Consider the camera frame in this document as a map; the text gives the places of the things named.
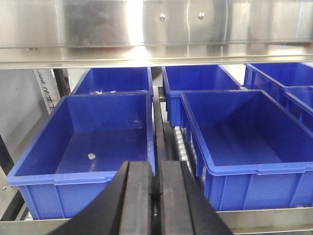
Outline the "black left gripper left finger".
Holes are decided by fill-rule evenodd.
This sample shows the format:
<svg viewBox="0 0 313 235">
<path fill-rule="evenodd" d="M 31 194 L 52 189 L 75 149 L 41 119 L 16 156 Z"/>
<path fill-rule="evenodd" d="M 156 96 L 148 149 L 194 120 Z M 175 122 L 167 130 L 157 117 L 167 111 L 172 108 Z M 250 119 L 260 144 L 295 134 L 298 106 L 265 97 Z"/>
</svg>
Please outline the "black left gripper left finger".
<svg viewBox="0 0 313 235">
<path fill-rule="evenodd" d="M 152 169 L 148 162 L 125 161 L 108 186 L 52 235 L 149 235 Z"/>
</svg>

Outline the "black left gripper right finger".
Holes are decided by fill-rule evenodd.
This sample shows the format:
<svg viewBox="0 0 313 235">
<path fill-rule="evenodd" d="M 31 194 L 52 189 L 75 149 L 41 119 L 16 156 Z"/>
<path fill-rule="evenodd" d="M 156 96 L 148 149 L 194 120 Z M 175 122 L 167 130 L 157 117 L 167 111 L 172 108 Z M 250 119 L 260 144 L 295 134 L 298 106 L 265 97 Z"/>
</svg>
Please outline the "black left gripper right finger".
<svg viewBox="0 0 313 235">
<path fill-rule="evenodd" d="M 159 176 L 162 235 L 232 234 L 203 196 L 186 162 L 162 161 Z"/>
</svg>

